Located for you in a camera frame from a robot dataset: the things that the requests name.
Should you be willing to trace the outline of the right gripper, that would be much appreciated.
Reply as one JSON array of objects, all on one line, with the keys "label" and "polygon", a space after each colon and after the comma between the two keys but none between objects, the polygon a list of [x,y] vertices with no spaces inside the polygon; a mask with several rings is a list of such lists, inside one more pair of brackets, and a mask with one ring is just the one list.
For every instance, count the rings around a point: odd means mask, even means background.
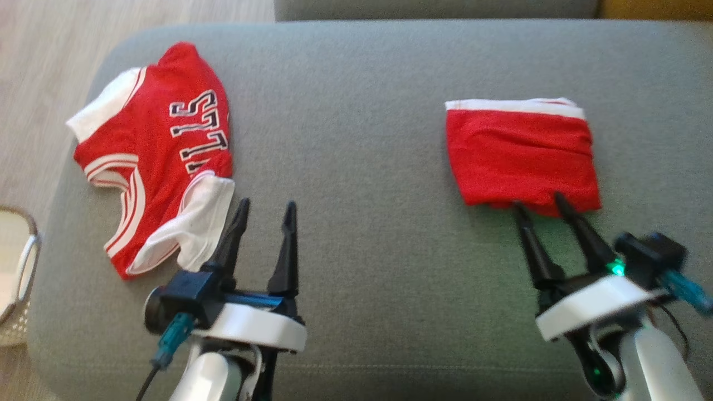
[{"label": "right gripper", "polygon": [[565,277],[562,267],[552,261],[535,233],[524,205],[515,203],[515,225],[530,278],[543,296],[536,325],[545,341],[554,341],[662,297],[661,290],[645,290],[626,276],[626,264],[617,259],[614,250],[563,193],[555,193],[555,204],[574,233],[591,273]]}]

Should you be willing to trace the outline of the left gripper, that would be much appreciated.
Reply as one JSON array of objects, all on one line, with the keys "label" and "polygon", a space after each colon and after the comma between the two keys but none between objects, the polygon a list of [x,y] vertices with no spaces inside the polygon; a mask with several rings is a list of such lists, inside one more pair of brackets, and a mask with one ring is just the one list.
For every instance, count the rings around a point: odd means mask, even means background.
[{"label": "left gripper", "polygon": [[[221,290],[235,290],[234,278],[242,235],[246,231],[250,199],[242,198],[216,250],[203,264],[204,272],[217,276]],[[296,312],[296,300],[278,296],[299,294],[299,249],[296,203],[288,202],[282,221],[283,241],[275,271],[265,294],[228,294],[224,307],[208,329],[194,329],[193,336],[257,345],[300,353],[306,347],[306,326]]]}]

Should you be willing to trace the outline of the large grey sofa ottoman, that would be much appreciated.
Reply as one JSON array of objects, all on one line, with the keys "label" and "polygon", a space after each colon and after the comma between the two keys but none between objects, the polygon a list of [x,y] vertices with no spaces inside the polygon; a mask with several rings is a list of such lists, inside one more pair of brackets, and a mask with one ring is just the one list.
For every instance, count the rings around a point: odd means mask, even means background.
[{"label": "large grey sofa ottoman", "polygon": [[280,356],[275,401],[593,401],[570,345],[538,332],[512,214],[461,199],[446,101],[575,101],[603,203],[591,224],[675,239],[713,293],[713,23],[171,26],[117,46],[87,99],[178,41],[228,94],[252,201],[240,287],[265,288],[297,205],[308,340]]}]

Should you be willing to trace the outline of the grey sofa seat cushion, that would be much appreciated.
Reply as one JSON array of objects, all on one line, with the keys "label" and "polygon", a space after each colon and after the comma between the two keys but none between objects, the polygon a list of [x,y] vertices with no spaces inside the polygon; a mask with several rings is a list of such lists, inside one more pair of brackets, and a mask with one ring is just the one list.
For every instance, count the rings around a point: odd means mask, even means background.
[{"label": "grey sofa seat cushion", "polygon": [[599,0],[273,0],[277,21],[568,18],[598,15]]}]

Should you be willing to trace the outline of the white laundry basket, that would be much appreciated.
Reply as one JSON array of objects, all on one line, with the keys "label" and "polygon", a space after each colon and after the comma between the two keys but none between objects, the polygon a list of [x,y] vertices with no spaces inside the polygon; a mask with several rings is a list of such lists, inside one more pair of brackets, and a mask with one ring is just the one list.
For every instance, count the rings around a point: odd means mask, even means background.
[{"label": "white laundry basket", "polygon": [[0,349],[27,342],[30,293],[41,250],[36,221],[0,206]]}]

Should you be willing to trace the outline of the yellow sofa back cushion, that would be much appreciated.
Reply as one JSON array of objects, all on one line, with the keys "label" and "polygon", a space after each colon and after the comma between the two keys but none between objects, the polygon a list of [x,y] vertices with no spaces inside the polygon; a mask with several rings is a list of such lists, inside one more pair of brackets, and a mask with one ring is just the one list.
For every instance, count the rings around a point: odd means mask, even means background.
[{"label": "yellow sofa back cushion", "polygon": [[713,0],[599,0],[605,19],[713,21]]}]

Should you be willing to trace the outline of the red jersey with black lettering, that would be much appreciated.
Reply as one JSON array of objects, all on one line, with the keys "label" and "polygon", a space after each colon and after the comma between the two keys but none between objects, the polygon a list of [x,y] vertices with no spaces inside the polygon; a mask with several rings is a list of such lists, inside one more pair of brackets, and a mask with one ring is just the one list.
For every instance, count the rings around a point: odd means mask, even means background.
[{"label": "red jersey with black lettering", "polygon": [[104,250],[131,280],[177,254],[198,271],[217,248],[235,190],[229,103],[193,43],[123,71],[66,122],[90,184],[120,191]]}]

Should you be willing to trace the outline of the red shorts with white trim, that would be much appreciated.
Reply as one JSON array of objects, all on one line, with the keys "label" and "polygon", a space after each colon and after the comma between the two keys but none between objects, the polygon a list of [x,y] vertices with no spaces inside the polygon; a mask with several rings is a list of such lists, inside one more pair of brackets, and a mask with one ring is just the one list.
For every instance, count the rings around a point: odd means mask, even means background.
[{"label": "red shorts with white trim", "polygon": [[464,203],[560,216],[555,193],[578,212],[602,207],[585,111],[566,98],[451,100],[445,137]]}]

